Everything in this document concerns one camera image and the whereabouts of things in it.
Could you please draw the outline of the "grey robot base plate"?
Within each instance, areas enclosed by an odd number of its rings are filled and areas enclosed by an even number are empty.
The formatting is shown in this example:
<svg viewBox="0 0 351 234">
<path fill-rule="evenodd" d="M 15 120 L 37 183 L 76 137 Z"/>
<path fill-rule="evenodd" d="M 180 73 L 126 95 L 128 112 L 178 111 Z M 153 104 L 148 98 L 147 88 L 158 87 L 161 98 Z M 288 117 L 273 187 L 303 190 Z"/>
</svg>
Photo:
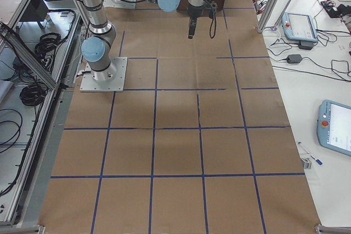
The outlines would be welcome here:
<svg viewBox="0 0 351 234">
<path fill-rule="evenodd" d="M 127 57 L 111 58 L 109 68 L 102 72 L 93 71 L 87 64 L 83 74 L 81 92 L 122 92 L 124 90 Z"/>
</svg>

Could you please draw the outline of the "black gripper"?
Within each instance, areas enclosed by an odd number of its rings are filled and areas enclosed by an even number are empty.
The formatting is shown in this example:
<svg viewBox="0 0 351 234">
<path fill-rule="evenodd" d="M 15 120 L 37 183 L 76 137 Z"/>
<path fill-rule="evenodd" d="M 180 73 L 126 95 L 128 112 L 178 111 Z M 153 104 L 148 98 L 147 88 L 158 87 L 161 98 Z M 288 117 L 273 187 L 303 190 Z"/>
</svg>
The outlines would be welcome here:
<svg viewBox="0 0 351 234">
<path fill-rule="evenodd" d="M 196 30 L 196 19 L 203 16 L 204 10 L 206 7 L 202 6 L 193 6 L 189 5 L 187 7 L 187 14 L 189 16 L 189 31 L 188 39 L 193 39 Z"/>
</svg>

